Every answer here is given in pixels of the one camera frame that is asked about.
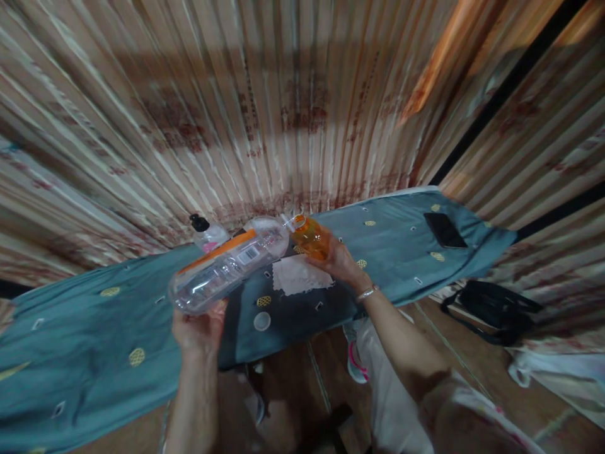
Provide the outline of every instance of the pants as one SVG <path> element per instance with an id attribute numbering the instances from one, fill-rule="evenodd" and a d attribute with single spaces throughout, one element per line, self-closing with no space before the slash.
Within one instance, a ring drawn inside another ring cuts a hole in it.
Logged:
<path id="1" fill-rule="evenodd" d="M 395 374 L 369 318 L 357 332 L 357 350 L 372 387 L 374 453 L 432 453 L 418 406 Z"/>

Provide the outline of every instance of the ironing board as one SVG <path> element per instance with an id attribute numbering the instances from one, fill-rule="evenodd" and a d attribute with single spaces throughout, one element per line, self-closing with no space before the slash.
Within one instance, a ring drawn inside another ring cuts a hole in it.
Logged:
<path id="1" fill-rule="evenodd" d="M 450 217 L 468 249 L 438 244 L 423 217 L 431 211 Z M 397 306 L 476 276 L 516 238 L 436 187 L 313 217 L 342 238 L 356 260 L 365 262 L 365 270 Z M 289 247 L 288 254 L 294 253 Z M 173 309 L 166 287 L 174 272 L 200 254 L 196 246 L 184 246 L 16 298 L 14 322 L 0 337 L 0 452 L 69 451 L 172 398 L 181 359 L 170 332 Z M 222 370 L 361 315 L 344 284 L 286 297 L 265 276 L 271 270 L 259 270 L 229 296 L 219 355 Z M 268 305 L 258 305 L 262 296 L 270 297 Z M 263 332 L 253 326 L 261 311 L 272 318 Z"/>

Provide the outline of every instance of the bag strap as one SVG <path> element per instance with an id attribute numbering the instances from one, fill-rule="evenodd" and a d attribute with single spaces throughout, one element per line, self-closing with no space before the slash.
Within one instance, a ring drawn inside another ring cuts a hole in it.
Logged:
<path id="1" fill-rule="evenodd" d="M 448 314 L 455 321 L 457 321 L 458 323 L 463 324 L 465 327 L 467 327 L 468 329 L 470 329 L 476 335 L 480 336 L 485 342 L 488 342 L 488 343 L 490 343 L 492 345 L 498 345 L 498 346 L 509 346 L 509 345 L 512 345 L 516 341 L 516 336 L 513 335 L 512 336 L 513 339 L 511 339 L 511 336 L 510 336 L 511 333 L 504 332 L 504 334 L 500 334 L 500 335 L 490 335 L 490 334 L 487 334 L 485 331 L 480 330 L 479 328 L 477 328 L 472 323 L 469 323 L 466 320 L 463 320 L 462 318 L 455 317 L 449 311 L 449 309 L 447 307 L 455 302 L 456 297 L 463 290 L 464 289 L 458 290 L 452 296 L 448 296 L 446 299 L 444 299 L 443 303 L 441 303 L 441 312 L 443 312 L 445 314 Z"/>

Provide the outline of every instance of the patterned sleeve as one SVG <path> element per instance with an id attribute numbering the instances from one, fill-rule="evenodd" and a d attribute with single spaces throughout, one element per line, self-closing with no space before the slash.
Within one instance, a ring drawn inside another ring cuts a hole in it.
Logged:
<path id="1" fill-rule="evenodd" d="M 420 420 L 437 454 L 462 452 L 544 454 L 458 374 L 441 381 L 420 404 Z"/>

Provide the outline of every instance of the black smartphone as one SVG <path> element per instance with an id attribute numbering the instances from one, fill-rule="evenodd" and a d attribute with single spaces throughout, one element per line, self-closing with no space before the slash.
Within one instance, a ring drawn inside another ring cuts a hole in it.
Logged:
<path id="1" fill-rule="evenodd" d="M 462 236 L 456 230 L 455 225 L 446 214 L 425 213 L 424 218 L 427 220 L 430 229 L 433 231 L 440 245 L 455 249 L 468 248 Z"/>

